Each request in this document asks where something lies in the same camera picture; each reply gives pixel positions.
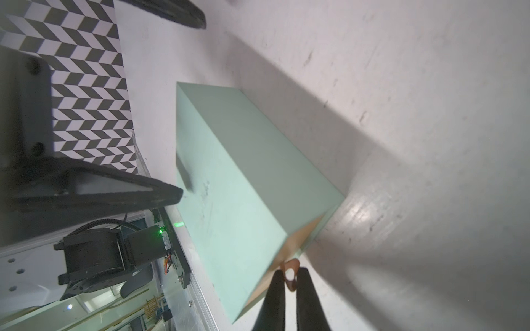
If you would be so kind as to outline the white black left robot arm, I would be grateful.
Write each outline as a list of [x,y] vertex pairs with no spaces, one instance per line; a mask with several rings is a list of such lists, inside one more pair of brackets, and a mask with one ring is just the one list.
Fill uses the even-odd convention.
[[1,314],[147,284],[171,247],[127,216],[183,195],[138,172],[114,1],[3,1]]

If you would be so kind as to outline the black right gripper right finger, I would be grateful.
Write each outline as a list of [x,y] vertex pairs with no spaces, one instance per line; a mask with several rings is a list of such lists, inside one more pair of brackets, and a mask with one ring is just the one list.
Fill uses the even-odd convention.
[[331,330],[307,268],[298,270],[296,300],[298,331]]

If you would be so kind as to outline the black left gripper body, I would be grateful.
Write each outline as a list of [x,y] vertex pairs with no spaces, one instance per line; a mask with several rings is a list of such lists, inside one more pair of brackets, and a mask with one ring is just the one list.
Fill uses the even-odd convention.
[[1,247],[36,237],[27,200],[56,193],[48,64],[1,47]]

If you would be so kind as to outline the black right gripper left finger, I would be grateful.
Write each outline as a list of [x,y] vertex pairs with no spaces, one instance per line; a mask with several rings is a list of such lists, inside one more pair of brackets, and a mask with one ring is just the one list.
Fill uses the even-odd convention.
[[284,273],[276,270],[252,331],[284,331],[285,306]]

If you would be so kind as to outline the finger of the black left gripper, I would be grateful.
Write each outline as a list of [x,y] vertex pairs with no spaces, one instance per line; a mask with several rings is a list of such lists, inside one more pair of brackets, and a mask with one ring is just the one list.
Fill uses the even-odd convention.
[[80,159],[44,158],[12,169],[12,209],[145,208],[175,205],[184,191],[171,184]]
[[206,29],[204,12],[189,0],[122,0],[162,19],[194,29]]

